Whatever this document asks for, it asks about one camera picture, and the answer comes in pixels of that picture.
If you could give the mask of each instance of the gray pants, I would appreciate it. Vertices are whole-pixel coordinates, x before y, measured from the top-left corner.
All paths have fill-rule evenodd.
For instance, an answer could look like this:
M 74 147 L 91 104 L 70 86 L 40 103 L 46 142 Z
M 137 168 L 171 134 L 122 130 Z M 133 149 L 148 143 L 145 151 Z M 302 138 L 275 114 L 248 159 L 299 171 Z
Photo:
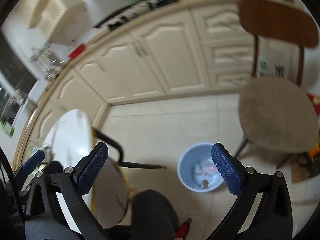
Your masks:
M 132 202 L 132 240 L 175 240 L 179 218 L 169 200 L 148 189 Z

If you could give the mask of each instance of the red package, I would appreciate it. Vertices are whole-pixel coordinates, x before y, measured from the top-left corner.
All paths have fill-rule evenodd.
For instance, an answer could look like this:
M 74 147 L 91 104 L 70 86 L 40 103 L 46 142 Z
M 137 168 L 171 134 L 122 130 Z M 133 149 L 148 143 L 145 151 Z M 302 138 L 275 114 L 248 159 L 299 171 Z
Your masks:
M 78 47 L 76 47 L 70 54 L 69 54 L 69 58 L 71 58 L 71 59 L 75 59 L 76 57 L 78 57 L 81 53 L 82 53 L 82 51 L 84 51 L 85 50 L 85 46 L 84 46 L 84 44 L 82 43 L 82 44 L 80 44 Z
M 320 115 L 320 97 L 309 94 L 309 93 L 306 93 L 306 94 L 307 94 L 308 98 L 310 99 L 311 103 L 313 104 L 313 108 L 316 111 L 317 117 L 319 117 L 319 115 Z

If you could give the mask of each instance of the light blue trash can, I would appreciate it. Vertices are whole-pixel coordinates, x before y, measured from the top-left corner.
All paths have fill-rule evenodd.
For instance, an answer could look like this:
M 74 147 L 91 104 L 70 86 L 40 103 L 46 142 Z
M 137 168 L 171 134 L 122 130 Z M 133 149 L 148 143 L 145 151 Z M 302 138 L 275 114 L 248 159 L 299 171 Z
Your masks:
M 193 169 L 197 162 L 211 158 L 212 143 L 198 143 L 187 149 L 180 157 L 177 166 L 177 174 L 181 183 L 188 189 L 195 192 L 209 192 L 219 187 L 223 179 L 220 173 L 212 177 L 208 188 L 199 186 L 193 180 Z

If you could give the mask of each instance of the silver bolt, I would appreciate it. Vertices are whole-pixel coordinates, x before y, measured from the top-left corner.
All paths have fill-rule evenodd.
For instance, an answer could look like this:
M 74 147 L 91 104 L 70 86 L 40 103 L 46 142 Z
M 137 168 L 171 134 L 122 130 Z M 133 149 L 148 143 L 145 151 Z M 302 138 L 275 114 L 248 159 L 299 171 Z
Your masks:
M 41 177 L 42 176 L 42 174 L 43 174 L 43 172 L 42 171 L 38 171 L 37 173 L 36 173 L 36 177 Z
M 73 171 L 72 167 L 66 167 L 64 170 L 65 173 L 71 173 L 72 171 Z
M 281 171 L 276 171 L 276 175 L 279 177 L 279 178 L 282 178 L 283 177 L 283 173 Z
M 245 170 L 247 171 L 247 173 L 250 173 L 250 174 L 254 173 L 254 168 L 252 167 L 247 167 Z

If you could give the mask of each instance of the chair seat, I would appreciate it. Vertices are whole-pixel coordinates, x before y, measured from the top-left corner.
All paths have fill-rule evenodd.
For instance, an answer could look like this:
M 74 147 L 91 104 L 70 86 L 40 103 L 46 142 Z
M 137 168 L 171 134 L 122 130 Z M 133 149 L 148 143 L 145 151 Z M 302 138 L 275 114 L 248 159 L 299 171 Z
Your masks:
M 281 153 L 302 153 L 315 146 L 318 118 L 305 91 L 289 80 L 254 78 L 241 91 L 239 118 L 255 145 Z

